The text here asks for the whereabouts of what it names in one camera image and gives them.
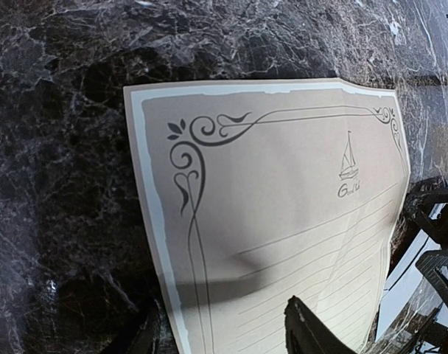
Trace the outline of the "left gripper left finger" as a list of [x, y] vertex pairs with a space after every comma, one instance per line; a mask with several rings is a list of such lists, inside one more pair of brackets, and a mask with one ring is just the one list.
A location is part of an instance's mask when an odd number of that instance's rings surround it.
[[296, 296], [284, 310], [289, 354], [355, 354]]

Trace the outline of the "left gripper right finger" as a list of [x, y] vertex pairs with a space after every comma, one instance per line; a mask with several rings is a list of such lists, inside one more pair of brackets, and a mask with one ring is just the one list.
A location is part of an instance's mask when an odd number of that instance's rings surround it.
[[423, 253], [416, 268], [448, 308], [448, 186], [406, 196], [407, 216], [441, 248]]

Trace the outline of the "beige decorated letter paper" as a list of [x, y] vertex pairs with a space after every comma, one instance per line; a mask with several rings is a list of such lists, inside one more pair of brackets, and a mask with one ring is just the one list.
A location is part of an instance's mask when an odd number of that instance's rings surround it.
[[298, 297], [364, 348], [410, 180], [396, 93], [338, 78], [123, 89], [180, 353], [284, 353]]

